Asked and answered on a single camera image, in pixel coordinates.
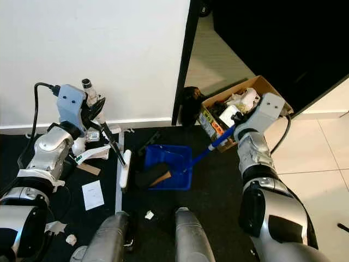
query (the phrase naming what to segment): label on box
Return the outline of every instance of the label on box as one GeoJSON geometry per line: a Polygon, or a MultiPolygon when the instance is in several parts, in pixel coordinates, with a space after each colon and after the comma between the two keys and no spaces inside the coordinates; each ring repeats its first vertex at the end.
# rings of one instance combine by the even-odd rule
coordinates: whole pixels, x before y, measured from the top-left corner
{"type": "Polygon", "coordinates": [[[207,110],[203,111],[203,115],[205,116],[205,118],[207,119],[207,121],[209,123],[212,123],[213,119],[211,118],[211,116],[210,116],[209,112],[207,112],[207,110]]]}
{"type": "Polygon", "coordinates": [[[224,146],[225,143],[227,143],[227,142],[229,142],[228,138],[227,138],[227,139],[224,139],[224,140],[219,144],[219,146],[224,146]]]}
{"type": "Polygon", "coordinates": [[[209,137],[213,136],[215,134],[215,130],[213,129],[211,124],[208,122],[206,117],[204,117],[204,115],[200,113],[198,119],[200,121],[201,126],[204,128],[204,130],[209,135],[209,137]]]}
{"type": "Polygon", "coordinates": [[[211,125],[219,135],[223,135],[224,132],[221,129],[221,127],[216,123],[216,121],[213,121],[211,125]]]}

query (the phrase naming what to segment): brown cardboard box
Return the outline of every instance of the brown cardboard box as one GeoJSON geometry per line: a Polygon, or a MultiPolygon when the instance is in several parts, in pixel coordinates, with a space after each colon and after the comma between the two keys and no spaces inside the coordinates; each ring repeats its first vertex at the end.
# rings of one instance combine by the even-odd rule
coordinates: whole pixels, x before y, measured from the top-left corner
{"type": "MultiPolygon", "coordinates": [[[[210,114],[207,108],[212,106],[216,101],[227,100],[228,97],[230,97],[232,94],[242,94],[249,87],[254,88],[260,96],[265,93],[273,93],[281,96],[279,92],[275,90],[275,88],[264,77],[256,76],[255,78],[242,82],[241,84],[238,84],[236,86],[232,86],[231,88],[206,99],[201,104],[198,121],[212,141],[218,138],[218,134],[223,134],[225,129],[217,123],[217,121],[210,114]]],[[[289,114],[293,113],[292,107],[287,102],[285,103],[284,108],[289,114]]],[[[229,138],[223,145],[221,144],[217,148],[220,152],[223,152],[235,144],[236,142],[233,141],[233,139],[229,138]]]]}

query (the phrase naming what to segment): paper sheet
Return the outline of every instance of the paper sheet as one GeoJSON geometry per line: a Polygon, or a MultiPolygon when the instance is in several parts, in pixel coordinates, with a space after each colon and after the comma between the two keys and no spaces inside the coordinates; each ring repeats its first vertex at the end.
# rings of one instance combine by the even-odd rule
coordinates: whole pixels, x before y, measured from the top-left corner
{"type": "Polygon", "coordinates": [[[99,180],[89,184],[84,184],[82,186],[82,194],[86,211],[104,205],[104,199],[99,180]]]}

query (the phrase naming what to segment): floor tile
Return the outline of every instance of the floor tile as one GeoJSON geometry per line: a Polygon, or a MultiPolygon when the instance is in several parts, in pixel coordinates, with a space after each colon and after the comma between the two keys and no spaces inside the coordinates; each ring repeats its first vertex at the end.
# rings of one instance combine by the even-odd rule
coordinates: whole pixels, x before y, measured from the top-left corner
{"type": "MultiPolygon", "coordinates": [[[[286,120],[277,120],[266,132],[269,148],[279,141],[286,120]]],[[[338,166],[317,120],[294,120],[284,142],[273,154],[278,174],[336,170],[338,166]]]]}
{"type": "Polygon", "coordinates": [[[347,188],[349,188],[349,169],[340,170],[340,172],[342,173],[347,188]]]}
{"type": "Polygon", "coordinates": [[[213,17],[198,20],[185,86],[208,95],[255,75],[213,28],[213,17]]]}
{"type": "Polygon", "coordinates": [[[339,169],[349,168],[349,116],[319,120],[339,169]]]}
{"type": "Polygon", "coordinates": [[[319,250],[330,261],[345,262],[349,257],[349,192],[339,170],[285,174],[280,178],[301,199],[315,227],[319,250]]]}

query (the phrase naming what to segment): black carpet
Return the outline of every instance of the black carpet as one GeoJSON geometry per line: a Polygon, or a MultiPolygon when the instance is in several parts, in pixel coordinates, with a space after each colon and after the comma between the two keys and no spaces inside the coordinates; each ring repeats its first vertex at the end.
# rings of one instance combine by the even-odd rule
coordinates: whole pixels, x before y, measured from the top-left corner
{"type": "MultiPolygon", "coordinates": [[[[125,134],[125,148],[136,155],[136,151],[157,131],[161,137],[157,144],[187,145],[193,157],[210,143],[200,126],[186,130],[182,127],[135,129],[125,134]]],[[[17,157],[28,141],[24,136],[0,136],[1,143],[1,187],[16,176],[17,157]]],[[[53,240],[44,261],[69,261],[76,247],[89,244],[102,221],[114,214],[116,156],[109,160],[94,160],[92,165],[102,169],[99,177],[75,169],[67,178],[66,185],[72,194],[72,203],[62,219],[68,224],[65,233],[53,240]],[[85,211],[81,186],[99,179],[105,205],[85,211]],[[75,234],[75,247],[65,243],[69,234],[75,234]]],[[[187,206],[201,222],[210,241],[216,261],[255,261],[251,255],[252,243],[240,230],[237,219],[240,209],[242,182],[238,170],[235,148],[219,153],[212,152],[194,167],[191,190],[151,191],[138,190],[133,185],[134,175],[142,169],[142,159],[133,158],[130,172],[130,187],[123,195],[123,210],[133,218],[135,248],[125,254],[125,261],[174,261],[175,260],[175,216],[176,208],[187,206]],[[144,218],[152,210],[151,221],[144,218]]],[[[64,212],[68,195],[60,189],[51,201],[56,217],[64,212]]]]}

